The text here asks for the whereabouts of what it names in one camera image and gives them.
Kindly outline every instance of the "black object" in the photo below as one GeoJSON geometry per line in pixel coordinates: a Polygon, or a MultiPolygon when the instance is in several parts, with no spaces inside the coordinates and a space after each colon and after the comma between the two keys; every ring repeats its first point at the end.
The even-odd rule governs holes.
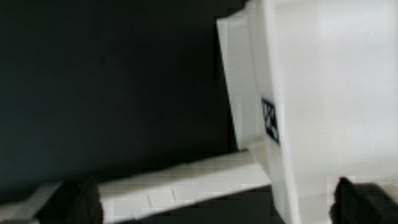
{"type": "Polygon", "coordinates": [[[103,207],[92,179],[41,187],[12,220],[0,224],[103,224],[103,207]]]}
{"type": "Polygon", "coordinates": [[[238,150],[215,19],[241,7],[0,1],[0,202],[238,150]]]}
{"type": "Polygon", "coordinates": [[[398,205],[376,184],[341,178],[330,208],[332,224],[398,224],[398,205]]]}
{"type": "Polygon", "coordinates": [[[284,224],[270,186],[121,224],[284,224]]]}
{"type": "Polygon", "coordinates": [[[35,218],[41,224],[103,224],[103,207],[94,180],[62,184],[35,218]]]}
{"type": "Polygon", "coordinates": [[[277,129],[277,112],[275,106],[268,100],[261,99],[265,113],[265,131],[266,135],[279,144],[279,129],[277,129]]]}

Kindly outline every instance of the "white surface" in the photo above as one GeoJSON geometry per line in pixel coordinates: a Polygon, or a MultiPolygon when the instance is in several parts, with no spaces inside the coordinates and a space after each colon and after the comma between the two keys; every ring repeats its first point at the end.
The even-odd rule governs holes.
{"type": "Polygon", "coordinates": [[[222,48],[222,62],[227,79],[229,102],[233,111],[234,134],[240,149],[263,136],[261,107],[252,67],[250,35],[247,14],[236,13],[217,21],[222,48]]]}
{"type": "Polygon", "coordinates": [[[398,183],[398,1],[257,0],[243,13],[282,146],[252,148],[286,223],[323,224],[339,176],[398,183]]]}
{"type": "Polygon", "coordinates": [[[101,186],[105,222],[144,218],[268,184],[249,152],[185,164],[101,186]]]}

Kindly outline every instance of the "black label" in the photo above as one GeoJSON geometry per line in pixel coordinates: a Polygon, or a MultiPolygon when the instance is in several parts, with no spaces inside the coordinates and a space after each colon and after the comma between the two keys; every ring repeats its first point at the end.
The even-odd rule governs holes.
{"type": "Polygon", "coordinates": [[[273,104],[263,99],[263,113],[265,113],[265,131],[266,135],[279,144],[279,130],[277,130],[277,113],[273,104]]]}

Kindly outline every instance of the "black wall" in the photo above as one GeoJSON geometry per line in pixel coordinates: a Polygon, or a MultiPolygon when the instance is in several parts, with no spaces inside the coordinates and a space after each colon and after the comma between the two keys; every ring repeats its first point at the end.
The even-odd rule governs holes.
{"type": "Polygon", "coordinates": [[[236,151],[215,19],[241,7],[0,1],[0,200],[236,151]]]}

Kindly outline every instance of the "dark background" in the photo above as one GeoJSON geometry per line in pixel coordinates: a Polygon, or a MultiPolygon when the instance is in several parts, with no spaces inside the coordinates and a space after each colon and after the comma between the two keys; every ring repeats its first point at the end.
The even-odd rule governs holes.
{"type": "Polygon", "coordinates": [[[0,201],[236,151],[215,19],[241,7],[0,1],[0,201]]]}

